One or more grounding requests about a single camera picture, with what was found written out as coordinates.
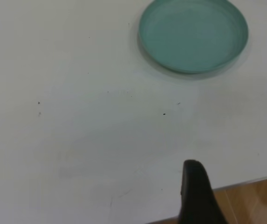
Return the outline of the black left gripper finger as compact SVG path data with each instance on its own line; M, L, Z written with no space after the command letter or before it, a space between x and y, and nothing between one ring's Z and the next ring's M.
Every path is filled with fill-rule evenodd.
M208 174L199 161L183 164L180 224L226 224L214 196Z

